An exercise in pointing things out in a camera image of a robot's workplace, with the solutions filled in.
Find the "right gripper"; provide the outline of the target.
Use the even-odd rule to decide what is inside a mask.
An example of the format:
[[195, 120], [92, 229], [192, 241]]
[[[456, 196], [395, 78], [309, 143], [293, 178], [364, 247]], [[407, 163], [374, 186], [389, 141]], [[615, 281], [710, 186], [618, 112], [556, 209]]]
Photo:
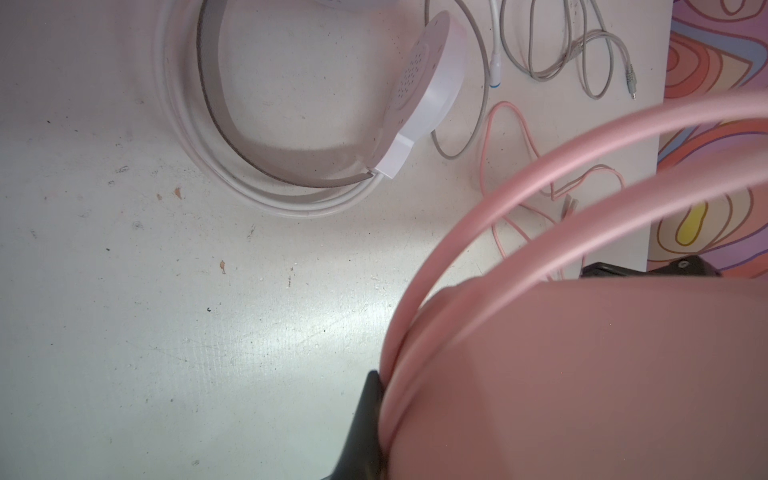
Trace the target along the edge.
[[700, 256], [687, 256], [665, 266], [648, 271], [633, 270], [604, 262], [595, 262], [581, 269], [580, 278], [614, 278], [638, 276], [721, 277], [722, 273]]

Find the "white headphones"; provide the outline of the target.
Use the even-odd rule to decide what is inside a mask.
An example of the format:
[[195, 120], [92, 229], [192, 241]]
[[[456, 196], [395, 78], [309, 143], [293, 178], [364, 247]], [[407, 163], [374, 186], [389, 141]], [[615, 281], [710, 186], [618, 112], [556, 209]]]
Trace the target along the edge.
[[481, 41], [462, 1], [168, 1], [155, 75], [196, 167], [267, 213], [318, 218], [438, 140]]

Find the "pink cat-ear headphones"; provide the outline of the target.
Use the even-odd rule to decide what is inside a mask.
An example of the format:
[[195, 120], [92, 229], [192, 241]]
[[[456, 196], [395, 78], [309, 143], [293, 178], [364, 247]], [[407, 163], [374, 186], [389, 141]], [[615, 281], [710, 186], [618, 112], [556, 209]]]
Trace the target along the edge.
[[549, 152], [474, 207], [417, 272], [388, 327], [378, 438], [386, 479], [763, 479], [767, 286], [694, 276], [546, 275], [767, 179], [767, 143], [620, 190], [485, 275], [435, 284], [547, 183], [687, 126], [767, 114], [763, 91], [661, 104]]

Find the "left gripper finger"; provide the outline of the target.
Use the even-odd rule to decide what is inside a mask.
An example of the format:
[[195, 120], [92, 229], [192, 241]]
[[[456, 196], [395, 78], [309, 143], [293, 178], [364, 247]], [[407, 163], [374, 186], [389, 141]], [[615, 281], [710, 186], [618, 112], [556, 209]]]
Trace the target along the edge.
[[370, 371], [335, 468], [327, 479], [374, 480], [382, 477], [385, 460], [378, 438], [383, 386], [377, 371]]

